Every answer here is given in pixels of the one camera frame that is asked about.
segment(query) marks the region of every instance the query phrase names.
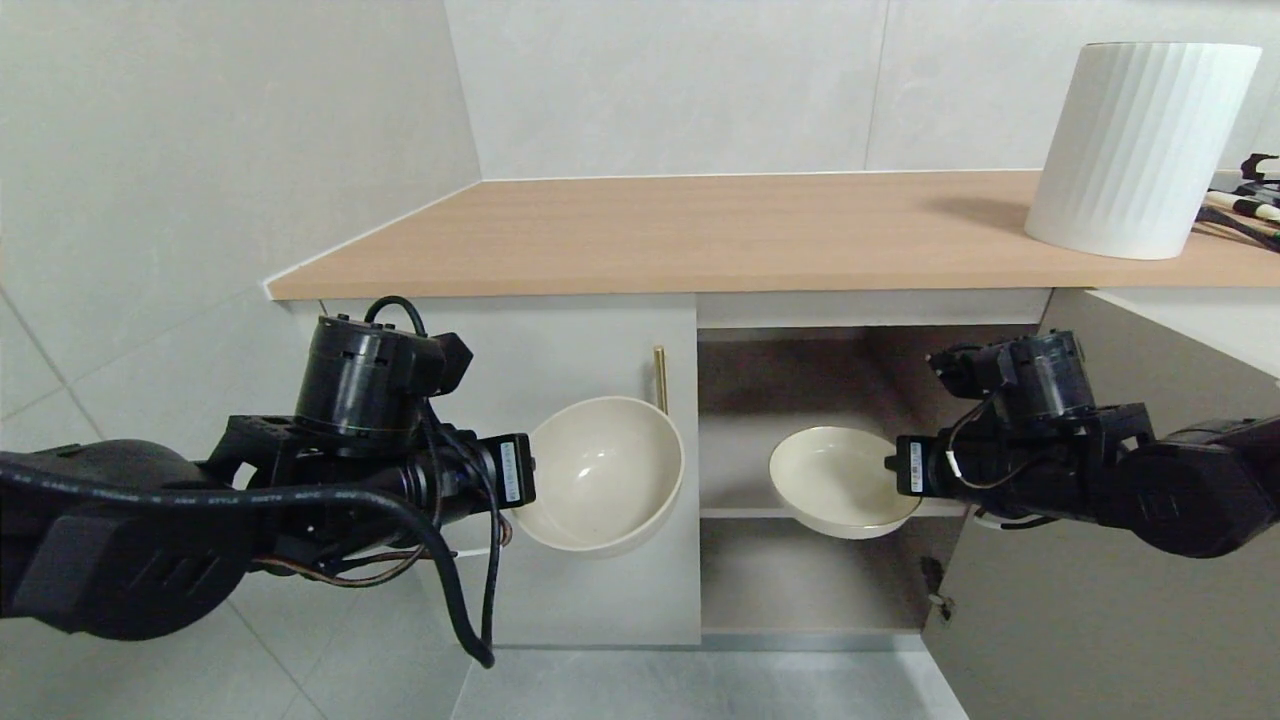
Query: cream bowl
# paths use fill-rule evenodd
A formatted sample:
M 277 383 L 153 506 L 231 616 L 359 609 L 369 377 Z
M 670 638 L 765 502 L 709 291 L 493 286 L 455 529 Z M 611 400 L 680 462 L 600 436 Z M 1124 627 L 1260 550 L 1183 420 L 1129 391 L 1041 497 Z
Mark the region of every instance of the cream bowl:
M 685 448 L 671 419 L 631 397 L 596 397 L 529 436 L 534 502 L 512 511 L 535 541 L 582 557 L 635 550 L 671 515 Z
M 769 457 L 778 500 L 824 536 L 867 539 L 888 534 L 920 505 L 897 493 L 884 469 L 893 443 L 851 428 L 809 428 L 783 439 Z

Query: cabinet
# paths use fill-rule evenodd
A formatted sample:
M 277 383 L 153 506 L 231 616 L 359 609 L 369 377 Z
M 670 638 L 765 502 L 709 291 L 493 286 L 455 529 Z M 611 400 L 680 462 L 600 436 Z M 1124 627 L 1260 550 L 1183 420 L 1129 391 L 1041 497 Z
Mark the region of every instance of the cabinet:
M 882 316 L 844 320 L 873 323 Z M 928 311 L 913 318 L 955 319 Z M 929 609 L 920 560 L 946 565 L 965 506 L 928 500 L 888 536 L 829 538 L 783 511 L 769 480 L 769 455 L 791 433 L 817 425 L 856 428 L 886 439 L 950 425 L 972 402 L 946 393 L 925 355 L 957 342 L 1009 340 L 1034 328 L 868 324 L 700 331 L 704 643 L 920 647 Z
M 1261 717 L 1280 707 L 1262 680 L 1280 676 L 1276 530 L 1224 559 L 1187 560 L 1080 523 L 988 530 L 946 505 L 922 506 L 876 541 L 818 536 L 782 514 L 767 459 L 790 432 L 822 423 L 886 437 L 936 432 L 972 407 L 924 363 L 956 342 L 1074 329 L 1098 401 L 1146 402 L 1160 434 L 1280 411 L 1271 373 L 1132 302 L 1056 291 L 1046 310 L 1039 291 L 988 292 L 417 301 L 429 329 L 458 332 L 476 352 L 438 409 L 483 434 L 529 432 L 588 397 L 653 398 L 653 346 L 667 350 L 671 415 L 687 454 L 675 514 L 648 544 L 611 560 L 517 533 L 503 555 L 498 643 L 923 643 L 975 719 Z M 366 302 L 326 305 L 356 315 Z M 460 523 L 448 534 L 456 547 L 480 546 L 485 527 Z M 925 598 L 922 556 L 946 566 L 946 623 Z M 462 569 L 477 607 L 483 562 L 472 562 Z M 434 592 L 434 573 L 421 573 Z
M 502 555 L 494 614 L 498 644 L 696 644 L 698 392 L 691 295 L 415 300 L 433 333 L 456 332 L 475 352 L 462 386 L 439 398 L 440 419 L 481 436 L 532 432 L 573 402 L 604 395 L 654 400 L 653 348 L 666 347 L 669 413 L 685 443 L 685 480 L 672 515 L 640 548 L 581 560 L 522 533 Z M 326 301 L 364 315 L 367 301 Z M 389 322 L 408 323 L 398 309 Z M 451 525 L 453 547 L 483 547 L 488 519 Z M 484 560 L 460 560 L 468 606 L 480 607 Z M 424 564 L 424 587 L 436 592 Z
M 1272 322 L 1258 332 L 1275 332 L 1280 296 L 1271 302 L 1254 306 Z M 1219 323 L 1239 319 L 1217 311 Z M 1098 402 L 1146 402 L 1157 434 L 1280 413 L 1275 377 L 1103 293 L 1057 291 L 1044 327 L 1075 329 Z M 1275 528 L 1226 557 L 1189 560 L 1080 523 L 970 523 L 942 584 L 951 620 L 934 612 L 924 642 L 974 720 L 1275 717 L 1277 578 Z

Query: sticker label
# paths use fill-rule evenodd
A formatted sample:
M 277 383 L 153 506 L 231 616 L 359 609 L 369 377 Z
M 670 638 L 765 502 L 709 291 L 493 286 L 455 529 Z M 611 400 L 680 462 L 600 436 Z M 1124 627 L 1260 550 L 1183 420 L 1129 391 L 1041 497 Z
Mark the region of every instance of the sticker label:
M 911 443 L 911 492 L 924 492 L 924 448 Z
M 520 469 L 516 464 L 516 443 L 504 442 L 498 448 L 502 455 L 502 487 L 507 495 L 507 502 L 520 500 Z

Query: ribbed white vase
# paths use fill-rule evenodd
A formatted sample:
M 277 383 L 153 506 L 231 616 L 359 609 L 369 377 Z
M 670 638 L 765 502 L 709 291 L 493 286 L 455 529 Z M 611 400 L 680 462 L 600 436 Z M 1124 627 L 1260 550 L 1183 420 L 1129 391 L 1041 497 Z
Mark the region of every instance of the ribbed white vase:
M 1027 233 L 1114 258 L 1181 254 L 1261 55 L 1207 42 L 1085 45 Z

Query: gold handle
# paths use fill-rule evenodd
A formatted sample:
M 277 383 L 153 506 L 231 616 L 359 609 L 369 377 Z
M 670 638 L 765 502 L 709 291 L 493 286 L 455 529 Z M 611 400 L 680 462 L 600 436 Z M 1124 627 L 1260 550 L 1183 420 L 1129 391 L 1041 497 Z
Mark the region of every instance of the gold handle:
M 667 348 L 660 345 L 653 347 L 653 377 L 658 386 L 658 410 L 667 415 Z

